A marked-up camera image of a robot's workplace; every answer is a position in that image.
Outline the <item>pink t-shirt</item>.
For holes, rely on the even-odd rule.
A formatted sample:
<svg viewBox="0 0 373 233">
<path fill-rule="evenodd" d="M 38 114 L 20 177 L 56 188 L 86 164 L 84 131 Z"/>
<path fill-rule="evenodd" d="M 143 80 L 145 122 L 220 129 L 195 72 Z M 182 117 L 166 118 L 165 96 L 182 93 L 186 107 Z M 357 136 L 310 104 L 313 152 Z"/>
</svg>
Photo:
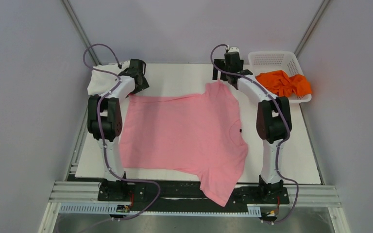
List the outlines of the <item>pink t-shirt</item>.
<svg viewBox="0 0 373 233">
<path fill-rule="evenodd" d="M 202 94 L 131 96 L 119 141 L 125 168 L 196 175 L 205 196 L 226 206 L 243 171 L 248 145 L 238 100 L 221 81 Z"/>
</svg>

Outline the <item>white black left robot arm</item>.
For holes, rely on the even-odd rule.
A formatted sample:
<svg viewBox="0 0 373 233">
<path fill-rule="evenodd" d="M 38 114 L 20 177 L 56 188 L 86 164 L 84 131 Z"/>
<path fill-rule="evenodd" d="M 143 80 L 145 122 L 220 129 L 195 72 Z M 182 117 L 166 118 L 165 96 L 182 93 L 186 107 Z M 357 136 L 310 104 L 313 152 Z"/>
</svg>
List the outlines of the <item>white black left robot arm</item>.
<svg viewBox="0 0 373 233">
<path fill-rule="evenodd" d="M 124 201 L 129 187 L 119 153 L 119 136 L 123 121 L 121 102 L 129 95 L 149 87 L 145 79 L 146 63 L 131 59 L 122 64 L 112 64 L 110 70 L 94 67 L 87 88 L 87 128 L 97 141 L 103 159 L 103 181 L 99 201 Z"/>
</svg>

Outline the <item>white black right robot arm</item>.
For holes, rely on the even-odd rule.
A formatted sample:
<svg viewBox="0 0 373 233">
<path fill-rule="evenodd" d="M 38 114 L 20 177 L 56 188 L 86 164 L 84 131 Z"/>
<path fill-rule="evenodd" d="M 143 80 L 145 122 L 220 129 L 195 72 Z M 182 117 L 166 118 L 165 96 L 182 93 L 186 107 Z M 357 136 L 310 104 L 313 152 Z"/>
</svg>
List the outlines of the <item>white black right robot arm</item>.
<svg viewBox="0 0 373 233">
<path fill-rule="evenodd" d="M 292 127 L 289 100 L 265 88 L 247 69 L 237 51 L 228 51 L 224 59 L 211 59 L 213 79 L 228 82 L 257 104 L 256 130 L 263 141 L 263 166 L 255 196 L 261 202 L 271 202 L 284 193 L 279 172 L 280 155 L 289 139 Z"/>
</svg>

